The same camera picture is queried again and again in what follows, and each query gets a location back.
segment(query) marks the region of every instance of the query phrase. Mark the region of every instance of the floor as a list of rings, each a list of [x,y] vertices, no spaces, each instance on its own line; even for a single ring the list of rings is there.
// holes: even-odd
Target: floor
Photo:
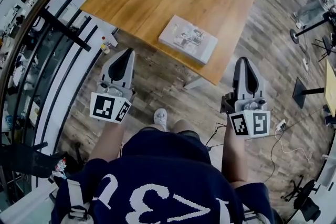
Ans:
[[[235,53],[228,65],[219,85],[210,83],[186,91],[183,84],[190,81],[192,74],[184,66],[168,59],[134,39],[127,33],[119,31],[117,50],[132,47],[137,53],[135,76],[133,84],[137,96],[127,118],[127,134],[124,141],[140,128],[152,123],[153,112],[160,107],[169,113],[168,127],[178,119],[190,121],[203,142],[213,134],[215,123],[225,123],[226,116],[219,113],[221,98],[230,92],[233,70],[236,60],[246,56],[259,68],[265,78],[266,99],[271,109],[271,133],[275,126],[285,119],[287,131],[282,137],[285,151],[302,147],[307,155],[312,153],[308,162],[301,150],[293,153],[283,153],[281,145],[275,145],[274,137],[249,140],[246,142],[248,154],[249,180],[264,182],[269,189],[271,205],[287,219],[293,212],[290,202],[280,199],[281,195],[291,188],[290,180],[298,180],[304,174],[304,183],[314,179],[321,166],[322,154],[328,151],[333,130],[324,125],[323,94],[309,95],[303,109],[300,109],[292,99],[296,78],[299,77],[307,88],[324,86],[324,65],[318,59],[323,54],[322,49],[310,44],[315,38],[327,34],[329,26],[321,26],[301,38],[301,44],[295,45],[289,36],[289,29],[295,28],[291,14],[306,0],[255,0],[248,21],[236,47]],[[302,58],[305,56],[302,48],[307,48],[310,55],[310,72],[304,69]],[[82,143],[82,154],[88,156],[97,141],[103,122],[89,117],[89,100],[96,83],[102,64],[110,57],[102,56],[92,69],[82,86],[71,115],[66,122],[59,149],[73,153],[73,142]],[[209,145],[223,142],[224,128]],[[217,146],[210,151],[212,163],[220,168],[222,147]]]

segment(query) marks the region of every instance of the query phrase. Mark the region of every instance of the table top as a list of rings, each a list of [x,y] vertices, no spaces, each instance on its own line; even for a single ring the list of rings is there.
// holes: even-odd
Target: table top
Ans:
[[[87,0],[81,10],[164,52],[213,84],[218,84],[243,31],[254,0]],[[158,41],[173,15],[218,38],[206,65]]]
[[[327,101],[328,108],[333,117],[336,113],[336,76],[335,72],[330,65],[329,61],[325,61],[325,75],[326,75],[326,85],[324,88],[324,96]]]

